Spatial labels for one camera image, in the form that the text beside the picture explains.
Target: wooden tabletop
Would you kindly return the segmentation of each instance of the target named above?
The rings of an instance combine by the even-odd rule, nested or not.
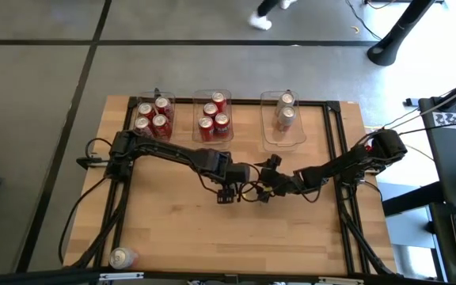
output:
[[[113,140],[125,117],[128,97],[110,96],[104,108],[97,137]],[[364,135],[359,106],[341,102],[348,145]],[[234,139],[229,151],[234,162],[263,162],[270,153],[262,147],[259,106],[233,106]],[[278,170],[322,165],[329,160],[322,110],[300,107],[307,140],[293,152],[282,152]],[[331,117],[336,130],[334,117]],[[340,145],[336,139],[336,153]],[[176,123],[171,143],[197,148],[192,141],[192,105],[176,105]],[[108,152],[102,143],[95,152]],[[101,179],[105,169],[90,169],[83,191]],[[373,177],[368,181],[375,183]],[[80,204],[75,216],[65,264],[74,263],[99,232],[108,195],[104,182]],[[358,202],[363,231],[374,251],[395,270],[379,194],[359,186]],[[121,246],[139,255],[132,268],[164,272],[222,272],[246,274],[345,275],[344,251],[336,209],[333,182],[320,199],[306,202],[301,196],[271,198],[265,203],[219,205],[202,188],[198,176],[185,165],[159,158],[142,157],[135,162]],[[108,264],[111,239],[106,243]],[[355,240],[351,237],[355,268],[360,272]]]

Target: table leg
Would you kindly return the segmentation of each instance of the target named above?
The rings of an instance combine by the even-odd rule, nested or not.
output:
[[[439,181],[413,190],[404,195],[393,197],[383,202],[383,210],[385,216],[400,214],[403,211],[412,210],[418,207],[423,207],[430,203],[444,201],[443,190]]]
[[[412,0],[389,33],[367,51],[371,62],[379,66],[390,66],[395,62],[399,47],[412,28],[418,23],[435,0]]]

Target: concrete floor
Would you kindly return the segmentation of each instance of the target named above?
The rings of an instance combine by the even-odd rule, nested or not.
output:
[[[407,6],[376,11],[351,1],[380,36]],[[323,40],[374,40],[344,0],[301,0],[288,11],[277,8],[269,16],[274,27],[268,32],[245,24],[258,2],[112,3],[103,40],[314,40],[318,46],[98,47],[30,270],[60,266],[60,231],[85,175],[74,160],[95,135],[108,95],[159,87],[189,97],[196,89],[224,88],[236,98],[258,98],[266,90],[289,88],[309,100],[358,101],[364,123],[377,126],[405,111],[403,99],[440,95],[456,86],[456,5],[433,5],[403,43],[397,62],[381,67],[367,59],[367,47],[319,46]],[[0,40],[91,40],[103,5],[102,0],[0,0]],[[0,273],[13,271],[16,264],[88,50],[0,45],[0,176],[5,179],[0,186]],[[427,150],[419,141],[413,137],[406,143]],[[400,174],[410,167],[434,175],[426,158],[410,153],[380,181],[401,184]]]

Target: white sneaker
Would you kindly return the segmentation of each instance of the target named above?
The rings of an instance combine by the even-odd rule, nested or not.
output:
[[[251,14],[251,17],[249,17],[249,24],[253,26],[256,29],[260,30],[268,30],[270,27],[272,27],[272,22],[267,20],[267,16],[264,17],[258,17],[258,14],[256,12]]]
[[[279,4],[281,6],[282,10],[286,10],[290,7],[291,4],[297,2],[297,0],[281,0],[281,3]]]

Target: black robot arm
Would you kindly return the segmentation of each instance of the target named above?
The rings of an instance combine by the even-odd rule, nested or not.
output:
[[[404,143],[394,130],[380,130],[372,136],[371,146],[354,145],[347,153],[320,166],[297,169],[293,176],[277,172],[281,158],[275,154],[266,162],[256,165],[263,167],[260,182],[272,188],[274,194],[308,194],[318,191],[329,178],[340,176],[343,184],[357,184],[365,171],[381,172],[388,165],[400,161],[407,153]]]
[[[245,183],[249,179],[247,164],[233,163],[230,152],[204,148],[192,150],[137,136],[133,131],[117,132],[109,154],[110,160],[104,175],[116,181],[122,181],[128,177],[131,171],[129,165],[143,155],[188,165],[194,172],[223,186]]]

